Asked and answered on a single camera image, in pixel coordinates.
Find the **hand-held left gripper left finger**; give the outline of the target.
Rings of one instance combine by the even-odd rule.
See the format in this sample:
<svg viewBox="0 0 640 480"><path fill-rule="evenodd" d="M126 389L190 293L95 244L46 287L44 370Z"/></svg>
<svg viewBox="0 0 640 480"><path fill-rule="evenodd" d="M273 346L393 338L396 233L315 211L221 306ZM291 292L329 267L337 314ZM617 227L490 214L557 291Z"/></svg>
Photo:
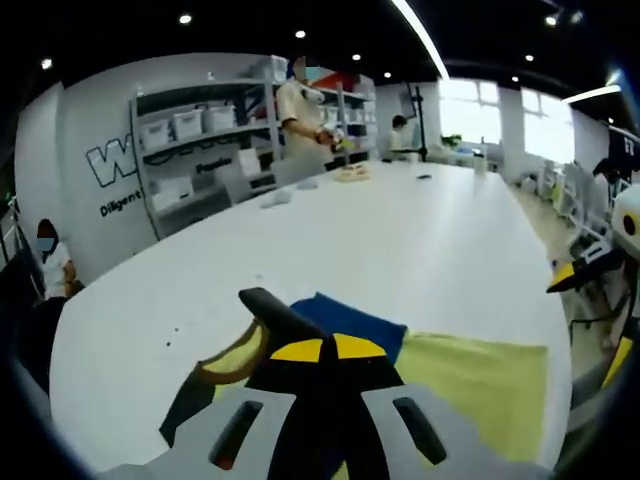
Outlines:
<svg viewBox="0 0 640 480"><path fill-rule="evenodd" d="M260 345L234 371L222 356L198 363L164 419L164 439L181 454L174 478L325 478L322 348L320 339Z"/></svg>

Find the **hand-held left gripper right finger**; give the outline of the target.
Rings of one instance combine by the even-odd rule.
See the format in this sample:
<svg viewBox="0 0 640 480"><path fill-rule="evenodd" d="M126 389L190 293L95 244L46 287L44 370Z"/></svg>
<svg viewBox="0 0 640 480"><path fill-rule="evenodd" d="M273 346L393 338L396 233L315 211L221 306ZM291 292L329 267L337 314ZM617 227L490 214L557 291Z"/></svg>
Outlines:
<svg viewBox="0 0 640 480"><path fill-rule="evenodd" d="M334 339L336 478L499 478L499 455L451 405L426 387L405 384L373 342Z"/></svg>

